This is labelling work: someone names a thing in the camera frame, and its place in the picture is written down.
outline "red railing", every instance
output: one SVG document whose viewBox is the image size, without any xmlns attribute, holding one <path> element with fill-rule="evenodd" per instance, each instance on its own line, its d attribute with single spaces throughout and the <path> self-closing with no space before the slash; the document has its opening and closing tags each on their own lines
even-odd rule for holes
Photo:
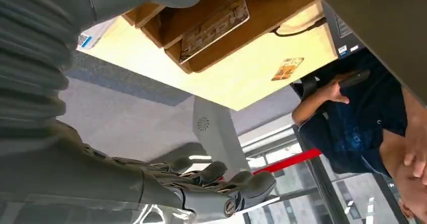
<svg viewBox="0 0 427 224">
<path fill-rule="evenodd" d="M 317 156 L 319 156 L 321 154 L 322 154 L 322 152 L 320 152 L 318 149 L 314 148 L 312 150 L 308 150 L 308 151 L 302 152 L 300 154 L 291 156 L 291 157 L 286 158 L 286 159 L 284 159 L 282 161 L 279 161 L 277 163 L 274 163 L 272 165 L 264 167 L 264 168 L 262 168 L 260 170 L 257 170 L 257 171 L 254 172 L 254 175 L 258 174 L 261 171 L 268 171 L 270 173 L 274 173 L 274 172 L 279 171 L 281 169 L 284 169 L 286 167 L 289 167 L 289 166 L 292 166 L 292 165 L 304 162 L 306 160 L 313 159 L 313 158 L 315 158 L 315 157 L 317 157 Z"/>
</svg>

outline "smartphone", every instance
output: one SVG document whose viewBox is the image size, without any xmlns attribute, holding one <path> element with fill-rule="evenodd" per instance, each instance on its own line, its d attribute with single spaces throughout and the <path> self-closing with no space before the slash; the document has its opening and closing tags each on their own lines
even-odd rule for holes
<svg viewBox="0 0 427 224">
<path fill-rule="evenodd" d="M 340 81 L 338 85 L 341 88 L 352 87 L 366 80 L 370 74 L 371 72 L 368 69 L 356 72 L 355 74 L 352 74 L 349 78 Z"/>
</svg>

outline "wooden desk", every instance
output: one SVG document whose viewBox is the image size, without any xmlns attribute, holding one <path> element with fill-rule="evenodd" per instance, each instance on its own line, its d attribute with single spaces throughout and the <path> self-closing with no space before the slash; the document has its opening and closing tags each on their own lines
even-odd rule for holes
<svg viewBox="0 0 427 224">
<path fill-rule="evenodd" d="M 283 24 L 280 32 L 299 31 L 321 15 L 313 5 Z M 119 18 L 100 42 L 85 53 L 207 100 L 241 110 L 336 59 L 326 25 L 280 38 L 265 34 L 201 73 L 186 74 L 140 30 Z M 272 82 L 282 61 L 305 60 L 288 80 Z"/>
</svg>

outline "gray robot arm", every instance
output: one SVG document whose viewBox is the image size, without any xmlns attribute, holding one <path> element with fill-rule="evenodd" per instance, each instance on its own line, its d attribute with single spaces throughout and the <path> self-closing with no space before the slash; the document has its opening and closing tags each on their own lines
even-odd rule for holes
<svg viewBox="0 0 427 224">
<path fill-rule="evenodd" d="M 188 7 L 198 0 L 0 0 L 1 223 L 82 223 L 84 216 L 132 223 L 146 204 L 204 221 L 241 205 L 239 191 L 167 181 L 176 176 L 105 156 L 55 120 L 65 113 L 58 92 L 68 86 L 63 71 L 80 32 L 144 2 Z"/>
</svg>

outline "cable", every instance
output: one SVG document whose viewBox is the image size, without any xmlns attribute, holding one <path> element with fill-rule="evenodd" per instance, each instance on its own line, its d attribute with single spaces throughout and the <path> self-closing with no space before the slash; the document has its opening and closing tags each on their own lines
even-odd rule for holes
<svg viewBox="0 0 427 224">
<path fill-rule="evenodd" d="M 279 27 L 273 29 L 271 31 L 271 33 L 274 33 L 278 37 L 291 37 L 291 36 L 295 36 L 295 35 L 299 35 L 299 34 L 305 33 L 307 31 L 310 31 L 310 30 L 314 29 L 314 28 L 320 27 L 320 26 L 322 26 L 324 24 L 326 24 L 326 18 L 322 17 L 321 19 L 318 19 L 316 22 L 314 22 L 314 24 L 312 24 L 308 28 L 306 28 L 304 30 L 301 30 L 299 32 L 290 33 L 290 34 L 280 34 L 280 33 L 277 32 L 278 29 L 280 28 L 280 26 L 279 26 Z"/>
</svg>

